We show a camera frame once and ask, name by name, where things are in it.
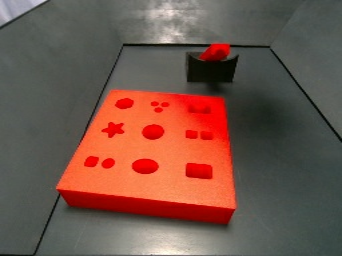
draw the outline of gray table surface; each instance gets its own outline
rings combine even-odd
[[[198,47],[124,47],[105,87],[225,98],[237,210],[228,225],[77,209],[59,198],[38,255],[342,253],[342,144],[269,49],[232,84],[185,82]]]

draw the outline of shape sorter board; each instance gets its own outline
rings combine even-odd
[[[228,223],[226,131],[222,98],[112,90],[57,191],[69,206]]]

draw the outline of red foam block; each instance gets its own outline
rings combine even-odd
[[[205,51],[200,54],[198,59],[204,61],[220,61],[229,54],[228,44],[210,44]]]
[[[226,223],[236,202],[222,99],[110,91],[57,191],[70,206]]]

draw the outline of small circular hole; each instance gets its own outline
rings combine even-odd
[[[138,159],[132,163],[132,169],[140,174],[153,173],[158,168],[156,161],[150,159]]]
[[[114,161],[112,158],[106,158],[105,160],[102,160],[101,162],[101,167],[105,169],[112,168],[112,166],[114,165]]]
[[[162,111],[161,108],[154,108],[154,112],[156,112],[156,113],[160,113],[161,111]]]
[[[84,161],[84,166],[94,167],[97,162],[98,162],[98,157],[97,156],[88,156],[85,161]]]

